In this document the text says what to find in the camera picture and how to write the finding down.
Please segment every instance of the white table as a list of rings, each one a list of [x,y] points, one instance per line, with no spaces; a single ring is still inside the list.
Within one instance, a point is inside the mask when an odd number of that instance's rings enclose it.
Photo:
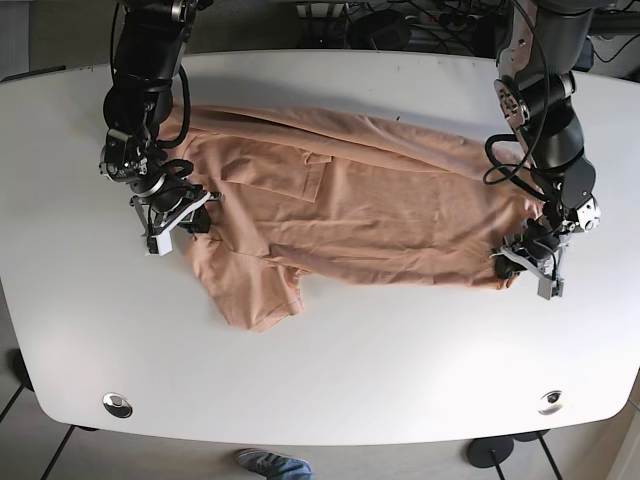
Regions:
[[[187,58],[194,104],[307,105],[484,139],[506,132],[493,63],[280,51]],[[640,365],[640,87],[579,75],[601,226],[576,237],[565,297],[302,284],[307,313],[227,326],[180,252],[141,253],[128,188],[98,173],[106,67],[0,85],[0,275],[44,411],[145,435],[260,444],[438,441],[604,419]],[[540,399],[562,390],[543,416]],[[128,419],[102,405],[133,405]]]

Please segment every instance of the sneaker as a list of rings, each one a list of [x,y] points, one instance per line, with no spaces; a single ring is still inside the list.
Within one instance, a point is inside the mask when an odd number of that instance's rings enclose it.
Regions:
[[[278,469],[283,467],[286,467],[287,470],[297,467],[306,469],[311,473],[311,467],[309,467],[309,464],[304,460],[257,448],[240,450],[236,454],[236,462],[245,470],[257,473],[263,477],[273,476],[274,473],[278,473]]]

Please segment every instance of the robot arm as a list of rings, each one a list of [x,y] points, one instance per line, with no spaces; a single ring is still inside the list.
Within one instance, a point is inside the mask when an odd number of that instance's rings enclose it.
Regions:
[[[495,82],[513,136],[487,141],[487,155],[504,177],[544,201],[543,215],[529,219],[522,235],[505,238],[496,252],[496,273],[508,279],[529,270],[539,277],[538,294],[561,296],[559,269],[573,233],[595,228],[600,210],[592,195],[595,169],[587,160],[580,122],[571,105],[576,90],[571,69],[602,0],[514,0],[507,42],[498,54]],[[531,160],[540,191],[501,167],[491,150],[517,140]]]
[[[167,162],[164,149],[179,146],[189,130],[190,98],[180,66],[195,14],[212,2],[201,0],[128,0],[122,36],[113,59],[113,87],[104,101],[109,127],[100,172],[134,193],[131,206],[145,229],[149,254],[171,251],[170,232],[181,226],[207,232],[204,204],[217,194],[185,180],[193,171],[187,160]],[[173,78],[179,75],[184,118],[175,139],[160,140],[160,124],[171,112]]]
[[[177,147],[189,128],[189,88],[180,67],[198,9],[212,0],[120,0],[126,9],[122,37],[114,58],[113,88],[104,102],[109,126],[100,169],[134,192],[131,205],[145,227],[146,248],[163,255],[171,250],[170,231],[181,226],[206,232],[210,219],[204,203],[220,200],[185,178],[193,170],[186,160],[167,162],[164,149]],[[559,270],[573,233],[595,228],[600,210],[592,195],[595,169],[587,160],[580,122],[571,105],[575,81],[571,69],[580,54],[593,10],[605,0],[511,0],[510,25],[498,53],[495,82],[500,105],[513,135],[496,135],[486,144],[503,175],[488,184],[511,181],[544,202],[543,215],[528,219],[524,232],[505,238],[495,252],[496,273],[509,279],[529,270],[539,277],[538,293],[561,296]],[[160,124],[169,116],[171,85],[179,75],[184,94],[180,135],[159,140]],[[513,168],[503,166],[492,147],[518,141],[526,153]],[[539,189],[518,178],[531,170]]]

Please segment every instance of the floor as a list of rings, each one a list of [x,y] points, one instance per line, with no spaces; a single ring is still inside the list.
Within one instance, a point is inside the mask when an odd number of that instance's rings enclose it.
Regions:
[[[64,64],[69,68],[105,63],[113,3],[109,0],[36,1],[31,4],[31,69]],[[217,0],[199,16],[189,51],[294,48],[300,25],[292,5],[264,0]],[[603,57],[625,39],[596,40]],[[623,77],[640,66],[640,41],[615,62],[598,64],[594,73]],[[17,341],[0,291],[0,352]],[[0,406],[17,383],[0,364]],[[640,389],[633,397],[640,400]],[[625,408],[602,422],[557,429],[547,441],[566,479],[605,480],[634,411]],[[67,426],[46,417],[35,396],[23,392],[0,427],[0,477],[39,478]],[[308,460],[317,479],[494,480],[463,461],[468,441],[380,447],[287,447],[276,450]],[[229,479],[257,478],[234,467],[241,446],[187,442],[113,432],[76,431],[51,480],[85,479]],[[504,465],[509,479],[546,480],[553,474],[537,444],[518,444]]]

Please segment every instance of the orange shirt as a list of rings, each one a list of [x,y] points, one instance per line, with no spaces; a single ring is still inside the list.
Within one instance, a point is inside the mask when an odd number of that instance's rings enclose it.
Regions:
[[[179,109],[160,138],[180,129]],[[496,151],[503,163],[517,163]],[[486,186],[483,144],[322,109],[197,107],[169,158],[224,201],[187,252],[233,326],[264,331],[303,310],[301,275],[354,284],[502,288],[492,249],[540,204]]]

